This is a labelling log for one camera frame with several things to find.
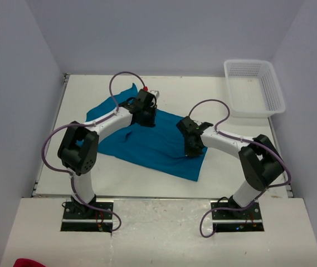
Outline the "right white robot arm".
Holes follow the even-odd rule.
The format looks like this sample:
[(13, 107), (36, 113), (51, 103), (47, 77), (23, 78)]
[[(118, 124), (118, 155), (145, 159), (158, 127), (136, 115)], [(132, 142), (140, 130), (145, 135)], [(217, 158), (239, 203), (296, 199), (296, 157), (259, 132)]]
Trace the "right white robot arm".
[(224, 207), (236, 219), (246, 215), (250, 205), (285, 171), (280, 155), (265, 135), (249, 140), (217, 131), (211, 123), (197, 123), (189, 116), (181, 119), (176, 127), (183, 135), (187, 157), (198, 157), (203, 154), (203, 149), (212, 148), (240, 161), (245, 180)]

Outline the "blue t shirt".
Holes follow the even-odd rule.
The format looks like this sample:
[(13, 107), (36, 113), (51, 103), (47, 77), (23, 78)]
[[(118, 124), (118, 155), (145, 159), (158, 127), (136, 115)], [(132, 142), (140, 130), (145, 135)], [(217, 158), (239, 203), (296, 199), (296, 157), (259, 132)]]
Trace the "blue t shirt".
[(97, 151), (196, 182), (207, 150), (199, 157), (185, 155), (184, 139), (176, 127), (181, 119), (181, 116), (158, 110), (154, 127), (134, 124), (117, 130), (99, 143)]

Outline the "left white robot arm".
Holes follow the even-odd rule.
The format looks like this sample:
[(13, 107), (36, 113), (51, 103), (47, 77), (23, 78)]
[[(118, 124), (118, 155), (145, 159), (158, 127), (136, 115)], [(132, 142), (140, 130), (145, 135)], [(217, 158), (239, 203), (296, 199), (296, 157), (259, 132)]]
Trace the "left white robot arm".
[(84, 219), (96, 211), (91, 169), (97, 158), (100, 142), (131, 125), (154, 127), (159, 91), (141, 89), (135, 97), (120, 103), (111, 112), (84, 124), (69, 125), (57, 155), (69, 172), (76, 212)]

